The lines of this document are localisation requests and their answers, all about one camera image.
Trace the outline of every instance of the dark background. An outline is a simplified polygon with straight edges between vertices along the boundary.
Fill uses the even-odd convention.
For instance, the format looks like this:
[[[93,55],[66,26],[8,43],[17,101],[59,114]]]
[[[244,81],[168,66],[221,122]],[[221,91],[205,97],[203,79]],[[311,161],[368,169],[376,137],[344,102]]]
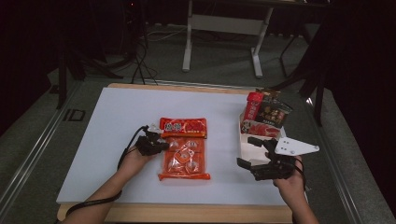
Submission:
[[[329,14],[325,20],[321,14],[310,17],[312,21],[323,21],[323,27],[331,27],[332,31],[331,35],[322,32],[315,38],[307,53],[318,61],[308,60],[308,66],[315,67],[320,60],[326,60],[327,51],[341,46],[325,85],[332,91],[377,185],[396,214],[395,1],[343,2],[346,8],[341,14]],[[222,16],[263,18],[261,7],[218,8],[221,11],[214,12]],[[146,10],[150,24],[186,23],[187,1],[151,0]],[[206,11],[207,4],[198,5],[197,10]],[[268,31],[296,34],[299,16],[298,9],[278,9]],[[0,17],[2,134],[50,88],[47,73],[58,66],[58,35],[71,39],[93,58],[103,57],[104,43],[98,37],[103,26],[98,29],[92,20],[88,1],[68,2],[67,7],[63,1],[2,1]]]

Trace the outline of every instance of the human arm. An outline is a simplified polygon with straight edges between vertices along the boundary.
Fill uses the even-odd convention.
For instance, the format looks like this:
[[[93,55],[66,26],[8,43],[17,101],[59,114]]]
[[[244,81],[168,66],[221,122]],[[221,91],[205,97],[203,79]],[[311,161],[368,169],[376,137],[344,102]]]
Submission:
[[[151,160],[152,156],[142,156],[136,147],[131,147],[120,165],[120,169],[111,176],[86,201],[102,200],[117,195],[128,181],[137,175]],[[72,223],[103,223],[113,203],[101,203],[75,210],[63,221],[63,224]]]
[[[303,170],[301,157],[296,157],[296,166]],[[318,220],[311,210],[304,194],[303,176],[295,170],[287,179],[275,179],[274,185],[279,188],[279,193],[291,209],[293,217],[299,224],[317,224]]]

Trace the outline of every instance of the wooden table edge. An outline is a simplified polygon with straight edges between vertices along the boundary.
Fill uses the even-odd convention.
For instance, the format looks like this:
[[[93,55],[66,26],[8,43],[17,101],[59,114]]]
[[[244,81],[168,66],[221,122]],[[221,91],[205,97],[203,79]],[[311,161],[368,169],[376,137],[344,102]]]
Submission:
[[[58,219],[73,205],[61,204]],[[291,211],[286,205],[114,203],[106,222],[291,223]]]
[[[229,93],[229,94],[248,94],[251,90],[242,89],[227,89],[226,87],[193,87],[193,86],[171,86],[171,85],[139,85],[139,84],[125,84],[125,83],[111,83],[108,88],[121,89],[140,89],[140,90],[156,90],[156,91],[196,91],[196,92],[214,92],[214,93]]]

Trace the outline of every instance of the plastic packaging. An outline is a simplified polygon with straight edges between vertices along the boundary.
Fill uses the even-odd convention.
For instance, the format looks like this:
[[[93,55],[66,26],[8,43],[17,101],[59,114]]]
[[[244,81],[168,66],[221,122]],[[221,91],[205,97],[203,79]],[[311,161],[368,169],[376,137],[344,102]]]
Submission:
[[[210,174],[205,172],[206,119],[161,118],[160,128],[170,146],[163,154],[160,180],[210,179]]]
[[[251,92],[241,122],[241,133],[276,137],[282,128],[291,106],[276,99],[272,92]]]

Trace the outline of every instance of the orange candy bag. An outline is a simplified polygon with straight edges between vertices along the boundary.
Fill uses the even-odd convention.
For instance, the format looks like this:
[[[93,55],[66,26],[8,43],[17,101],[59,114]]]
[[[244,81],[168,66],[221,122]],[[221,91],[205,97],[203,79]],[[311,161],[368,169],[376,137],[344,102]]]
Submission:
[[[162,118],[160,128],[170,146],[164,152],[163,171],[158,174],[160,180],[210,179],[210,174],[205,172],[206,120]]]

